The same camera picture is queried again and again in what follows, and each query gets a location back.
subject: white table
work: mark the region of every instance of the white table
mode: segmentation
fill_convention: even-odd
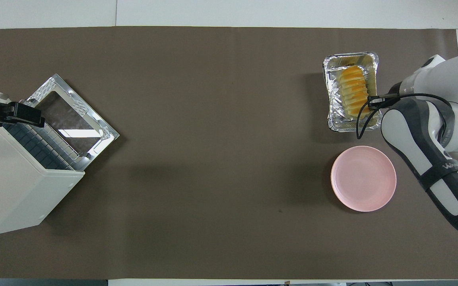
[[[458,1],[0,0],[0,29],[128,25],[457,29],[458,40]],[[284,280],[119,279],[110,280],[109,285],[201,286],[285,281],[287,277]],[[291,280],[291,284],[322,282],[341,281]]]

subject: pink plate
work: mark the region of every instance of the pink plate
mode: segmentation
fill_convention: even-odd
[[[351,147],[340,154],[331,168],[331,186],[347,207],[371,212],[388,203],[397,177],[390,159],[369,146]]]

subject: foil container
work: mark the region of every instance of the foil container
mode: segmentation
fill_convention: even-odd
[[[330,111],[328,113],[328,126],[336,132],[355,132],[356,116],[345,113],[342,106],[340,85],[337,81],[338,75],[351,66],[359,66],[363,70],[363,76],[367,85],[369,96],[376,96],[376,72],[378,71],[378,55],[373,52],[356,52],[351,54],[334,54],[325,58],[323,62],[323,74],[328,90]],[[360,117],[359,128],[367,120],[369,114]],[[369,121],[365,130],[379,128],[383,114],[378,111]]]

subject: aluminum foil tray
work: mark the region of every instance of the aluminum foil tray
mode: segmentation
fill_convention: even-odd
[[[5,128],[47,169],[84,171],[120,136],[57,74],[21,103],[40,109],[45,127]]]
[[[348,116],[344,113],[342,99],[340,95],[340,85],[337,76],[348,67],[357,65],[363,70],[363,76],[367,82],[369,96],[377,95],[376,91],[376,72],[378,70],[378,55],[373,52],[357,52],[351,54],[334,54],[326,57],[323,62],[323,72],[328,90],[330,111],[328,113],[328,126],[336,132],[355,132],[356,117]],[[367,125],[365,130],[379,128],[380,120],[383,115],[377,112]],[[367,116],[360,118],[360,127],[367,120]]]

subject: brown tabletop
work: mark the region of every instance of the brown tabletop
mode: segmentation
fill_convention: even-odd
[[[458,278],[458,232],[380,132],[327,127],[322,61],[368,50],[379,93],[458,54],[454,30],[0,29],[0,92],[58,73],[122,134],[39,226],[0,235],[0,277]],[[354,145],[396,168],[375,212],[330,186]]]

